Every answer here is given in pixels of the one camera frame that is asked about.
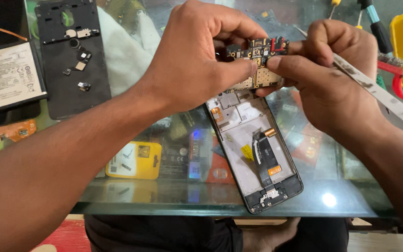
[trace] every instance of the yellow sticker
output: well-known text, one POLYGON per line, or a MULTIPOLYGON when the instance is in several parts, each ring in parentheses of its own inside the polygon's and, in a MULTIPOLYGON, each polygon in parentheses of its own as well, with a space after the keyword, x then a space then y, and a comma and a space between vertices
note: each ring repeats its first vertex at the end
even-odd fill
POLYGON ((240 148, 243 152, 243 154, 245 155, 245 158, 248 159, 248 161, 254 161, 253 158, 253 151, 251 150, 250 146, 247 144, 246 146, 243 146, 242 148, 240 148))

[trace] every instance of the screwdriver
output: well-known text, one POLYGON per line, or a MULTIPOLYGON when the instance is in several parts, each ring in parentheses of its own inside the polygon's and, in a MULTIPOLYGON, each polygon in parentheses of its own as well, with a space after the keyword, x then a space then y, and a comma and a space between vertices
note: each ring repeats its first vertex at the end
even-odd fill
POLYGON ((359 20, 357 21, 357 28, 359 28, 360 30, 362 30, 363 29, 363 27, 360 25, 360 22, 362 21, 362 14, 363 14, 363 10, 361 9, 360 10, 360 13, 359 13, 359 20))
POLYGON ((362 10, 365 10, 371 20, 371 31, 372 34, 377 39, 377 44, 379 45, 379 50, 381 53, 387 53, 392 56, 393 45, 390 41, 389 33, 385 30, 385 27, 380 21, 376 9, 372 4, 372 0, 357 0, 362 6, 362 10))
POLYGON ((332 0, 332 10, 330 11, 329 19, 332 19, 332 14, 334 14, 334 10, 340 4, 340 2, 341 0, 332 0))

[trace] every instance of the hand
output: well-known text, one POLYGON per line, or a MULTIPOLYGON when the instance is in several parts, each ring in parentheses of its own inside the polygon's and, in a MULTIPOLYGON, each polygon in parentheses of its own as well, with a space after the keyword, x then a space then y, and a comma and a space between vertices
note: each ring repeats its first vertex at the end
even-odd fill
POLYGON ((215 44, 266 37, 258 24, 238 10, 189 0, 172 10, 139 85, 141 92, 152 92, 165 114, 193 109, 257 70, 252 60, 217 62, 215 44))
MULTIPOLYGON (((337 20, 312 23, 307 40, 291 43, 291 56, 272 57, 267 67, 299 90, 307 119, 332 137, 361 135, 384 124, 376 99, 337 69, 332 52, 375 80, 378 46, 369 33, 337 20)), ((260 90, 265 96, 273 90, 260 90)))

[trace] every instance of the battery label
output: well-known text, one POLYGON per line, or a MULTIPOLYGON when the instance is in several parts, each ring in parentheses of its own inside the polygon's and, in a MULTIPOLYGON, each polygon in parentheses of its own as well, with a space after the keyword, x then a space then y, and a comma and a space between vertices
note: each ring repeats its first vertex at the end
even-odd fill
POLYGON ((30 44, 0 49, 0 107, 43 94, 30 44))

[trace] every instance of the orange flex cable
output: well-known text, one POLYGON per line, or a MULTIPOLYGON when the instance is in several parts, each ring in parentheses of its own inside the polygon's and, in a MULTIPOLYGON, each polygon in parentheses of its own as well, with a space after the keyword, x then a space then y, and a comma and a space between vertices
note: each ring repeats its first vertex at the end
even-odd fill
POLYGON ((22 39, 22 40, 27 41, 27 38, 22 37, 22 36, 20 36, 20 35, 18 35, 18 34, 15 34, 15 33, 11 32, 11 31, 7 31, 7 30, 4 30, 4 29, 1 29, 1 28, 0 28, 0 32, 5 32, 5 33, 8 33, 8 34, 10 34, 10 35, 13 35, 13 36, 15 36, 15 37, 17 37, 17 38, 20 38, 20 39, 22 39))

